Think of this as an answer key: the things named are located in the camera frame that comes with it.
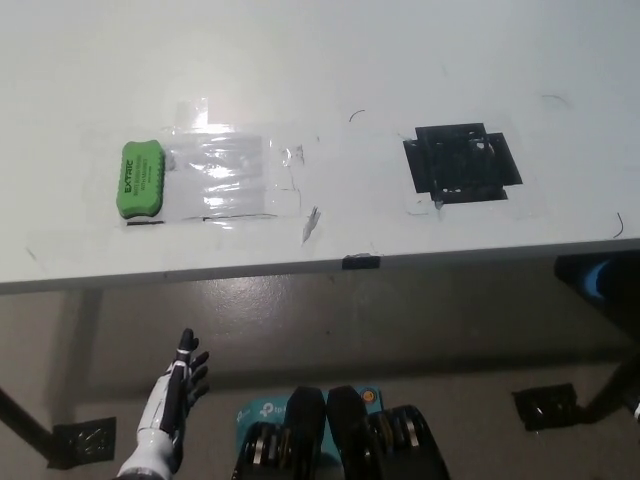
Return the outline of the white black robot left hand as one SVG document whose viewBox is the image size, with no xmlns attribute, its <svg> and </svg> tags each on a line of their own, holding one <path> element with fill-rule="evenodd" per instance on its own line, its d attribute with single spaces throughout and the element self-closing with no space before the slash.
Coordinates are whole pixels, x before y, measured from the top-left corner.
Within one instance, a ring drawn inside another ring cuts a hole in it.
<svg viewBox="0 0 640 480">
<path fill-rule="evenodd" d="M 175 355 L 156 381 L 136 431 L 136 448 L 120 467 L 118 479 L 171 480 L 184 457 L 186 421 L 206 394 L 207 351 L 197 351 L 194 331 L 183 331 Z"/>
</svg>

